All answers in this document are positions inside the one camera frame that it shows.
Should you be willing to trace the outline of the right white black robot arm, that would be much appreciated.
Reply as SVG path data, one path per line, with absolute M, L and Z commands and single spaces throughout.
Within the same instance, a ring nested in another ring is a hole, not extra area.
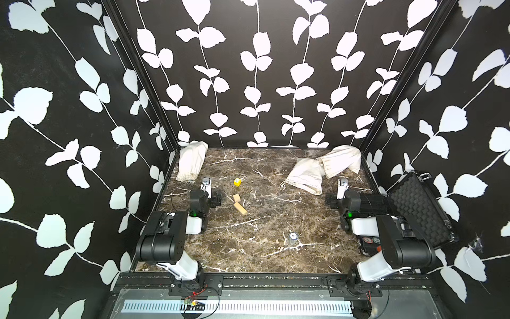
M 349 271 L 355 284 L 377 283 L 434 261 L 433 246 L 417 220 L 398 213 L 388 197 L 345 189 L 343 197 L 327 193 L 325 204 L 339 212 L 342 229 L 356 236 L 368 256 Z

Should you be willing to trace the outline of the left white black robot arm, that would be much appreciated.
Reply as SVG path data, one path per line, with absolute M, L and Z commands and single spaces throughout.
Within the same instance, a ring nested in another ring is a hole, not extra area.
M 185 252 L 185 241 L 187 235 L 199 235 L 207 230 L 209 212 L 221 206 L 222 199 L 219 193 L 210 195 L 205 190 L 193 190 L 187 210 L 152 212 L 136 245 L 136 259 L 155 263 L 176 280 L 202 287 L 203 267 Z

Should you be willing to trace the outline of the cream cloth drawstring soil bag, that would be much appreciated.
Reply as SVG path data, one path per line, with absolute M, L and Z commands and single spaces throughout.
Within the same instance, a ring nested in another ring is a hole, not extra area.
M 288 177 L 280 184 L 280 189 L 284 190 L 287 185 L 290 185 L 312 195 L 321 195 L 324 175 L 324 169 L 318 160 L 298 158 Z

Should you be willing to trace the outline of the cream cloth bag corner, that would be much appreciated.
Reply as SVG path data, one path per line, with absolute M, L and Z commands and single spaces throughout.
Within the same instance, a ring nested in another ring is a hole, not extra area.
M 205 142 L 192 141 L 179 153 L 179 167 L 176 180 L 178 182 L 193 181 L 203 167 L 209 146 Z
M 348 145 L 337 146 L 329 153 L 316 158 L 324 176 L 328 179 L 335 177 L 346 169 L 358 174 L 361 170 L 361 151 Z

